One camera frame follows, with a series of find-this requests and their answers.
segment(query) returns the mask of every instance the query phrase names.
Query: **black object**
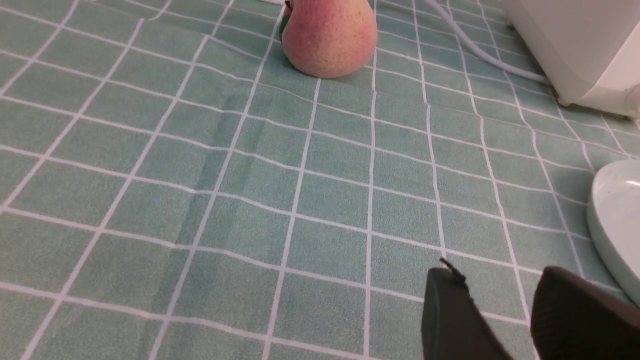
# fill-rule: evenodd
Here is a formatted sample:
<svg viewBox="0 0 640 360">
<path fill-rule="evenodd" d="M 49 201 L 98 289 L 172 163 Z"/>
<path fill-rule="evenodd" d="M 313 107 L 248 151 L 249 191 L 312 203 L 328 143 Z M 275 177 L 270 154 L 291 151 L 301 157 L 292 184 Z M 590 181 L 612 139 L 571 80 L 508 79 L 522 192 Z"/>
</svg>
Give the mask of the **black object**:
<svg viewBox="0 0 640 360">
<path fill-rule="evenodd" d="M 422 349 L 425 360 L 512 360 L 495 337 L 469 295 L 462 275 L 447 267 L 432 268 L 422 310 Z"/>
<path fill-rule="evenodd" d="M 511 360 L 469 294 L 465 276 L 432 268 L 422 311 L 425 360 Z M 541 360 L 639 360 L 640 309 L 558 266 L 544 269 L 531 335 Z"/>
<path fill-rule="evenodd" d="M 638 360 L 640 309 L 548 266 L 533 300 L 531 336 L 542 360 Z"/>
</svg>

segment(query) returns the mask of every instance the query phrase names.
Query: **white plastic object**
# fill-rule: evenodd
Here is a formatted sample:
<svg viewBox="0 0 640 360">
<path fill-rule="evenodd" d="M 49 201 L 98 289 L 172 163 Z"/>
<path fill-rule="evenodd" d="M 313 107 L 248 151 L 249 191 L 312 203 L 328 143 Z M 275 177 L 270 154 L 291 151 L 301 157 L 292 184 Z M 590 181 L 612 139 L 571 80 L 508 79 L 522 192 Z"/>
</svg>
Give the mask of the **white plastic object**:
<svg viewBox="0 0 640 360">
<path fill-rule="evenodd" d="M 640 160 L 617 161 L 598 171 L 587 223 L 602 261 L 640 306 Z"/>
<path fill-rule="evenodd" d="M 640 118 L 640 1 L 502 4 L 561 104 Z"/>
</svg>

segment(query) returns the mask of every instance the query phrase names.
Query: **green checkered tablecloth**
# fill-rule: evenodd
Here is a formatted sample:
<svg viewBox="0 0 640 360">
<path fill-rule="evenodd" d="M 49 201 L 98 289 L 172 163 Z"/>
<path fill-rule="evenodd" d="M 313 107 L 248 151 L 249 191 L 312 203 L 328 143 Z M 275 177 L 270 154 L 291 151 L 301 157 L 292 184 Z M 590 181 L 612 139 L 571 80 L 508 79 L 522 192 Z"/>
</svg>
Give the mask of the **green checkered tablecloth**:
<svg viewBox="0 0 640 360">
<path fill-rule="evenodd" d="M 304 76 L 256 0 L 0 0 L 0 358 L 420 359 L 445 256 L 507 349 L 541 270 L 624 298 L 585 223 L 630 121 L 371 0 L 361 71 Z M 498 0 L 443 0 L 537 70 Z"/>
</svg>

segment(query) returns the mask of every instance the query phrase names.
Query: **red pear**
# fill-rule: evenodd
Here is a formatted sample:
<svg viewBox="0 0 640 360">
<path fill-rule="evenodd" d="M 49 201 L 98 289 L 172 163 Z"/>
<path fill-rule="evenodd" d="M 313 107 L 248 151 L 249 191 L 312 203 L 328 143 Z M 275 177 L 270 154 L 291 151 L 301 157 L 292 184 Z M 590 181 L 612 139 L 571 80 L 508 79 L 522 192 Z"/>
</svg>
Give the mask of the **red pear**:
<svg viewBox="0 0 640 360">
<path fill-rule="evenodd" d="M 378 44 L 367 0 L 291 0 L 282 47 L 300 71 L 337 78 L 367 65 Z"/>
</svg>

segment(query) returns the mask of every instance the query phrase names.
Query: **white cable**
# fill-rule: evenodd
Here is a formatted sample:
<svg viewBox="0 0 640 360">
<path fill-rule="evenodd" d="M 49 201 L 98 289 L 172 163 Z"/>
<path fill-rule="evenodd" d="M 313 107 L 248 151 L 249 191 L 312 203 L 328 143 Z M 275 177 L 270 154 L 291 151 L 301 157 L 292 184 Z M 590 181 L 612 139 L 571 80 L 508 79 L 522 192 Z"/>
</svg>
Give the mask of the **white cable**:
<svg viewBox="0 0 640 360">
<path fill-rule="evenodd" d="M 260 0 L 265 3 L 284 5 L 285 0 Z"/>
<path fill-rule="evenodd" d="M 265 3 L 284 5 L 284 0 L 260 0 L 260 1 L 264 1 Z M 469 39 L 469 37 L 465 34 L 465 32 L 462 31 L 462 29 L 460 29 L 460 27 L 458 26 L 456 21 L 453 19 L 453 17 L 451 17 L 451 15 L 449 15 L 447 10 L 444 10 L 442 6 L 440 6 L 436 2 L 436 0 L 425 0 L 425 1 L 427 2 L 427 4 L 430 5 L 430 7 L 432 7 L 436 11 L 436 13 L 440 15 L 441 18 L 443 18 L 444 21 L 446 21 L 446 23 L 451 27 L 451 29 L 453 29 L 453 32 L 456 33 L 458 38 L 460 38 L 460 40 L 465 44 L 465 46 L 468 47 L 471 50 L 471 52 L 474 53 L 477 57 L 479 57 L 480 59 L 490 63 L 491 65 L 499 69 L 502 69 L 506 72 L 510 72 L 514 75 L 520 76 L 521 78 L 525 78 L 525 79 L 537 81 L 539 83 L 550 85 L 549 80 L 544 76 L 538 75 L 535 72 L 518 69 L 517 67 L 504 63 L 494 58 L 493 56 L 487 54 L 486 52 L 484 52 L 473 41 L 471 41 L 471 39 Z"/>
</svg>

